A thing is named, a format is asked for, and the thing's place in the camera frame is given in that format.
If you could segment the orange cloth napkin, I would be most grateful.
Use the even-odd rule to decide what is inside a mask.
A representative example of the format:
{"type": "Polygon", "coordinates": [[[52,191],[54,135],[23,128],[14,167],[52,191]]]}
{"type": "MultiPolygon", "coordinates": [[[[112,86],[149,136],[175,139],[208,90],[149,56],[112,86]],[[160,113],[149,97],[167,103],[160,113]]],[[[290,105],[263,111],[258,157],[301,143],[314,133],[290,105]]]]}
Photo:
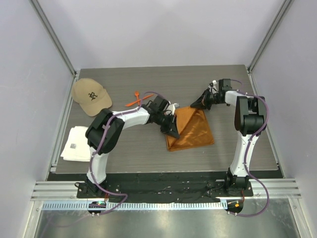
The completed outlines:
{"type": "Polygon", "coordinates": [[[180,137],[166,136],[167,149],[170,152],[208,146],[214,144],[214,138],[205,112],[189,106],[177,108],[176,126],[180,137]]]}

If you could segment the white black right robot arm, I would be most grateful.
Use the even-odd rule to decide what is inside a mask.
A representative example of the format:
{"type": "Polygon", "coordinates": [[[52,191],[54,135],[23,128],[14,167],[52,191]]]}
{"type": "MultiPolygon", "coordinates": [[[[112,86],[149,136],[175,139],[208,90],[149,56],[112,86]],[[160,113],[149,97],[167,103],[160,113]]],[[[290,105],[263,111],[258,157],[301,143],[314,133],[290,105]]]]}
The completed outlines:
{"type": "Polygon", "coordinates": [[[234,159],[221,186],[225,193],[234,196],[248,190],[254,146],[266,129],[269,110],[265,97],[257,96],[231,86],[232,79],[220,79],[209,84],[202,95],[190,107],[210,110],[212,105],[226,104],[235,107],[234,127],[238,140],[234,159]]]}

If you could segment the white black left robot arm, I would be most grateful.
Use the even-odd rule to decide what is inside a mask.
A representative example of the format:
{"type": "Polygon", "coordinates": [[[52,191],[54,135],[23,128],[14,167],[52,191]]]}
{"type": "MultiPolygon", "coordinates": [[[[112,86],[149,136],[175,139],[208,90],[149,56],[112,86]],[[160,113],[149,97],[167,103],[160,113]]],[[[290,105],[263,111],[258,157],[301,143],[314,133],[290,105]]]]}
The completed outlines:
{"type": "Polygon", "coordinates": [[[162,134],[178,139],[180,137],[176,125],[176,109],[178,103],[171,103],[161,95],[146,104],[140,104],[126,111],[110,111],[103,109],[88,127],[85,136],[91,153],[86,180],[76,183],[78,197],[102,197],[120,195],[118,192],[106,191],[103,182],[106,180],[106,165],[110,152],[115,148],[123,130],[155,123],[160,126],[162,134]]]}

